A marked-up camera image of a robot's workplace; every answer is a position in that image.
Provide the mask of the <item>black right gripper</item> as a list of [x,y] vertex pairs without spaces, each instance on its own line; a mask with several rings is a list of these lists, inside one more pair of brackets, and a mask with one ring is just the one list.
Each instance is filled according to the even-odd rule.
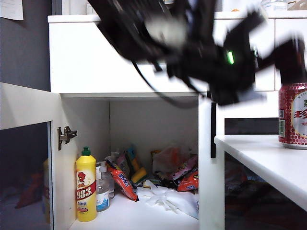
[[301,37],[292,37],[275,48],[275,67],[280,72],[281,84],[307,82],[304,51]]

